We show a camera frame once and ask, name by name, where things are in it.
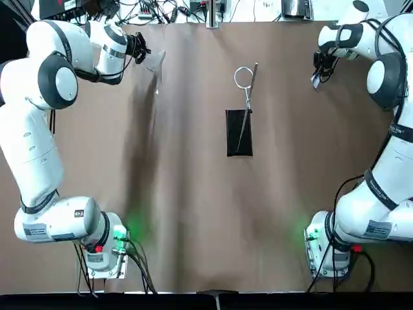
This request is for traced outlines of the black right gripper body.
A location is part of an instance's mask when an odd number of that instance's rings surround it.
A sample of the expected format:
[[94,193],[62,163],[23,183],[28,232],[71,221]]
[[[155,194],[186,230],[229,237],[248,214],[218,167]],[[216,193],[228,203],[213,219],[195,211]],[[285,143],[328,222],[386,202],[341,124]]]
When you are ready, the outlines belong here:
[[313,54],[313,64],[315,73],[328,73],[333,70],[333,66],[336,63],[336,56],[332,54],[322,53],[316,51]]

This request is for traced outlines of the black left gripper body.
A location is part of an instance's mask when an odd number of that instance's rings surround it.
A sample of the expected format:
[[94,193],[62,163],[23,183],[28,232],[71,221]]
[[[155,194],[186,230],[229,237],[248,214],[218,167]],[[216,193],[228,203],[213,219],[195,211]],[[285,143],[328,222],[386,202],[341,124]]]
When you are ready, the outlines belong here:
[[137,59],[140,55],[139,51],[139,32],[135,34],[127,34],[126,35],[126,54],[131,56],[133,59]]

